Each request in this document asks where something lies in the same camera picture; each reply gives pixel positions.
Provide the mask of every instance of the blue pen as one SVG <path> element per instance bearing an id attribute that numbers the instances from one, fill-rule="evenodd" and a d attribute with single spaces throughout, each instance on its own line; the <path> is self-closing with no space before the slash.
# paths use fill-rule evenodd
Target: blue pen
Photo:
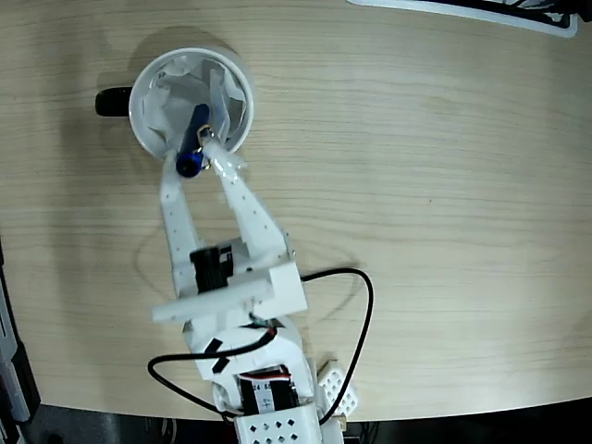
<path id="1" fill-rule="evenodd" d="M 195 106 L 189 127 L 183 135 L 183 143 L 177 157 L 177 172 L 184 178 L 191 179 L 202 170 L 204 154 L 198 141 L 197 131 L 210 120 L 210 107 L 206 104 Z"/>

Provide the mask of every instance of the tissue paper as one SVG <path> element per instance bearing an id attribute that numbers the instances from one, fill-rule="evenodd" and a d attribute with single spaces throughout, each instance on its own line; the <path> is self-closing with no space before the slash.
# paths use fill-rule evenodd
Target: tissue paper
<path id="1" fill-rule="evenodd" d="M 241 125 L 246 109 L 244 91 L 232 73 L 215 60 L 180 55 L 162 66 L 142 99 L 146 126 L 170 149 L 179 150 L 195 106 L 207 104 L 210 125 L 225 144 Z"/>

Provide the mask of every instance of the black mug handle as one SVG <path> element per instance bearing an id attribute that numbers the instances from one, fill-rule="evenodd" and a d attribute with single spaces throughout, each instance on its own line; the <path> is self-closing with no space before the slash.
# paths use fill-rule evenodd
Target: black mug handle
<path id="1" fill-rule="evenodd" d="M 130 94 L 130 86 L 102 90 L 94 98 L 94 111 L 103 117 L 127 117 Z"/>

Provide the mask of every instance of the wood grain surface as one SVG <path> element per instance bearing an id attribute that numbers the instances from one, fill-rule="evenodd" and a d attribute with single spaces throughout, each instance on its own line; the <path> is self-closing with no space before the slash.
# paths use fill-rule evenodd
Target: wood grain surface
<path id="1" fill-rule="evenodd" d="M 303 273 L 356 265 L 376 312 L 352 419 L 592 396 L 592 27 L 572 40 L 344 0 L 5 0 L 0 234 L 43 401 L 211 418 L 148 376 L 183 352 L 160 165 L 95 94 L 168 49 L 224 44 L 251 67 L 246 178 Z M 211 242 L 237 235 L 219 183 L 186 188 Z M 364 289 L 306 286 L 319 363 L 347 364 Z M 165 373 L 208 397 L 190 364 Z"/>

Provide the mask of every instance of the white cup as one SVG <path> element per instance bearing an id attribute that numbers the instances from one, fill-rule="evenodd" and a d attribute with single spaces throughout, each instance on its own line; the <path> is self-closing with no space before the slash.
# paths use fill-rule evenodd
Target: white cup
<path id="1" fill-rule="evenodd" d="M 179 56 L 191 55 L 208 58 L 225 66 L 238 80 L 240 87 L 244 92 L 246 99 L 244 116 L 235 133 L 224 143 L 225 148 L 230 153 L 234 153 L 241 147 L 251 129 L 251 125 L 253 124 L 253 78 L 244 62 L 236 54 L 226 48 L 217 46 L 199 46 L 175 49 L 162 54 L 142 70 L 131 88 L 110 88 L 99 92 L 95 99 L 95 109 L 97 114 L 104 117 L 129 116 L 131 129 L 144 150 L 158 159 L 164 159 L 165 153 L 170 148 L 160 134 L 146 126 L 143 118 L 142 99 L 148 93 L 151 81 L 156 73 L 167 62 Z"/>

